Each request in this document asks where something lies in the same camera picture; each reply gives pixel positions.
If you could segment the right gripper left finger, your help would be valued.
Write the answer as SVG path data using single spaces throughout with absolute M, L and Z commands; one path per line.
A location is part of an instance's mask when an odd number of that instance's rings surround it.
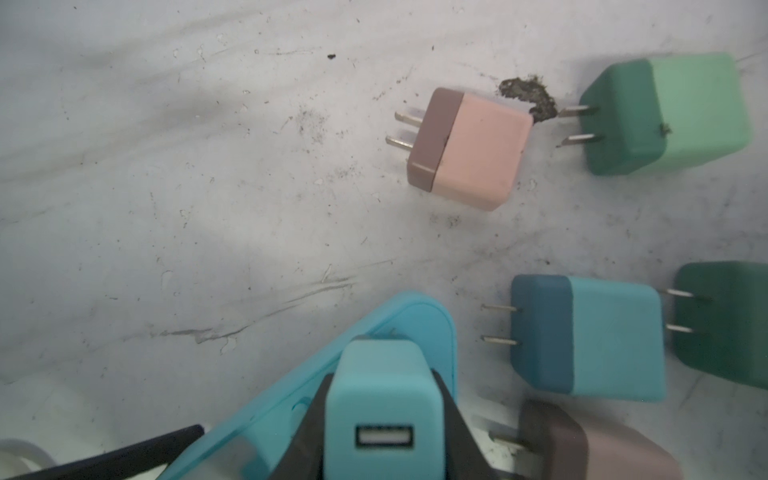
M 326 375 L 270 480 L 323 478 L 326 397 L 333 374 Z

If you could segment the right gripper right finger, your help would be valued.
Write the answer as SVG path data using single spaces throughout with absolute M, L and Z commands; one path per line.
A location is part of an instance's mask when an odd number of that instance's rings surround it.
M 475 442 L 442 377 L 436 370 L 432 370 L 432 374 L 443 399 L 445 478 L 449 480 L 497 480 L 497 473 L 489 465 Z

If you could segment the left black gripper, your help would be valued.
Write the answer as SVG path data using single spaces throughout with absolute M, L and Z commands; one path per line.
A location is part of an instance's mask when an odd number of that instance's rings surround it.
M 5 451 L 36 462 L 43 468 L 15 473 L 10 479 L 130 479 L 160 466 L 169 466 L 195 441 L 202 438 L 205 428 L 191 425 L 158 437 L 74 462 L 53 465 L 52 458 L 36 445 L 8 440 Z

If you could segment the teal triangular power strip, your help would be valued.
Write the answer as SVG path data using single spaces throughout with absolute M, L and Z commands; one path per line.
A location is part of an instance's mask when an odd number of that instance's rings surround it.
M 454 320 L 434 298 L 393 296 L 292 369 L 228 420 L 204 434 L 161 474 L 162 479 L 266 479 L 277 466 L 322 380 L 343 349 L 360 336 L 405 338 L 419 346 L 452 397 L 458 396 Z

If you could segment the pink plug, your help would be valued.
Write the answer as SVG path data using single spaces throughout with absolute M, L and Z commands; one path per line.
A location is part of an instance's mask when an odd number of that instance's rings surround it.
M 506 203 L 534 124 L 531 114 L 440 87 L 422 117 L 397 112 L 395 118 L 417 128 L 412 142 L 385 138 L 409 152 L 411 186 L 484 211 Z
M 615 421 L 527 400 L 514 434 L 488 432 L 512 449 L 513 479 L 682 479 L 679 462 L 652 440 Z

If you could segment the green plug triangular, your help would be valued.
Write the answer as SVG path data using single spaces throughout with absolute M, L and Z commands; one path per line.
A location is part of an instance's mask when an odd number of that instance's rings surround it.
M 325 404 L 325 479 L 443 479 L 443 396 L 410 340 L 358 339 Z
M 673 287 L 671 333 L 690 368 L 767 388 L 767 265 L 709 261 L 683 265 Z

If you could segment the green plug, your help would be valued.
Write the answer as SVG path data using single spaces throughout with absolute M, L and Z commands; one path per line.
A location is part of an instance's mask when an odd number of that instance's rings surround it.
M 578 117 L 580 133 L 563 142 L 582 146 L 597 176 L 693 168 L 752 138 L 740 74 L 727 53 L 614 63 L 560 114 Z
M 650 286 L 564 275 L 511 282 L 505 345 L 532 387 L 572 396 L 661 401 L 666 396 L 665 326 Z

